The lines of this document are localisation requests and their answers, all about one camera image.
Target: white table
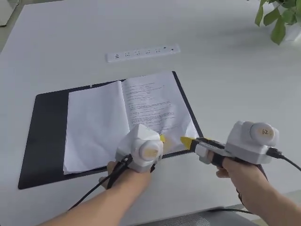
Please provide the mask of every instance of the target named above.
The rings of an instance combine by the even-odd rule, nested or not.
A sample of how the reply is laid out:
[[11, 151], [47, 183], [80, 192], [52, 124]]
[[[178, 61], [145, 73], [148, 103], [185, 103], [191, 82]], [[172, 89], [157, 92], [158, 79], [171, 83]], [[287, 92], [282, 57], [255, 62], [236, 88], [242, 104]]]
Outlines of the white table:
[[[0, 55], [0, 224], [30, 226], [66, 211], [96, 174], [18, 190], [34, 98], [175, 70], [204, 135], [226, 141], [237, 120], [280, 130], [278, 148], [301, 165], [301, 51], [273, 44], [253, 23], [257, 1], [66, 0], [25, 6]], [[105, 53], [178, 43], [182, 52], [108, 64]], [[282, 193], [301, 189], [281, 160], [265, 166]], [[227, 179], [194, 154], [165, 159], [123, 223], [239, 204]]]

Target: stack of papers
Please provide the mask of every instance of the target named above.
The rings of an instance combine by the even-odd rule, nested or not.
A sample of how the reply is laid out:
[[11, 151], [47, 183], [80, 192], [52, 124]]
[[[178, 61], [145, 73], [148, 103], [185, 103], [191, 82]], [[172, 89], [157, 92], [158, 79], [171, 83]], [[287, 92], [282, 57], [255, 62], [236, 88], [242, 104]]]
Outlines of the stack of papers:
[[164, 134], [165, 152], [184, 150], [180, 137], [197, 137], [172, 72], [71, 92], [64, 174], [106, 166], [122, 138], [137, 124]]

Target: green leaf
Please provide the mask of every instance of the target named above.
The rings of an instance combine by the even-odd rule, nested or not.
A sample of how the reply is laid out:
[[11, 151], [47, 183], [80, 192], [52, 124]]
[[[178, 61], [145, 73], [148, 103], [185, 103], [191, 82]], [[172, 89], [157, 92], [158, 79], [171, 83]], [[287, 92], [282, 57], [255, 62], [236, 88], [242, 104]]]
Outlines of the green leaf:
[[267, 0], [260, 0], [260, 4], [259, 4], [259, 9], [255, 18], [255, 24], [257, 24], [257, 26], [260, 26], [260, 22], [262, 20], [263, 17], [263, 4], [266, 2]]
[[271, 34], [271, 40], [280, 45], [285, 37], [285, 23], [282, 17], [279, 17]]
[[256, 18], [255, 18], [255, 24], [257, 24], [257, 26], [260, 26], [260, 22], [262, 20], [262, 16], [263, 16], [263, 7], [259, 6]]
[[273, 11], [269, 12], [267, 15], [264, 16], [263, 24], [268, 26], [277, 20], [280, 17], [280, 12], [278, 8], [275, 8]]
[[301, 0], [296, 0], [296, 14], [301, 16]]
[[284, 3], [281, 4], [284, 8], [292, 8], [296, 6], [296, 0], [284, 0]]
[[283, 12], [282, 18], [283, 18], [283, 21], [287, 24], [291, 24], [292, 22], [294, 22], [296, 20], [295, 13], [289, 9], [287, 9], [286, 11]]

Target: human hand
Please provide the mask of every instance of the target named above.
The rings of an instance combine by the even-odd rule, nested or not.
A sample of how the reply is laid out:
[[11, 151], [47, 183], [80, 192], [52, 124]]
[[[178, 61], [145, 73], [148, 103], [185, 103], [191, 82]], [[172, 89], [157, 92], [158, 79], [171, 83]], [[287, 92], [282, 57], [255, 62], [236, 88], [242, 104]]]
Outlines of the human hand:
[[263, 173], [252, 164], [242, 164], [225, 158], [223, 168], [218, 168], [219, 178], [230, 178], [242, 196], [244, 206], [254, 214], [261, 213], [262, 202], [266, 194], [274, 192]]
[[[107, 170], [108, 170], [108, 175], [110, 175], [113, 170], [114, 167], [117, 163], [116, 162], [109, 162], [107, 165]], [[113, 184], [112, 187], [115, 186], [129, 186], [132, 187], [133, 192], [143, 192], [147, 186], [149, 185], [151, 181], [151, 173], [150, 172], [146, 172], [146, 173], [137, 173], [132, 169], [127, 169], [126, 171], [124, 171], [120, 177], [115, 181], [115, 183]], [[107, 188], [109, 180], [105, 181], [102, 186], [104, 188]]]

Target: power strip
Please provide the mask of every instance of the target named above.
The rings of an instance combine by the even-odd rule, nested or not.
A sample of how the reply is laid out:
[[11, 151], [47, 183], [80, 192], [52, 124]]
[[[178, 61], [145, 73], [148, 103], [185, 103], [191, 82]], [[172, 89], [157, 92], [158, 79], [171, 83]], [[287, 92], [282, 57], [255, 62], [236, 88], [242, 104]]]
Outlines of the power strip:
[[147, 58], [147, 57], [158, 57], [158, 56], [165, 56], [175, 53], [180, 53], [179, 45], [175, 44], [172, 46], [161, 46], [155, 48], [142, 48], [142, 49], [135, 49], [126, 52], [119, 52], [119, 53], [108, 53], [106, 54], [107, 62], [119, 62], [124, 60], [132, 60], [132, 59], [140, 59], [140, 58]]

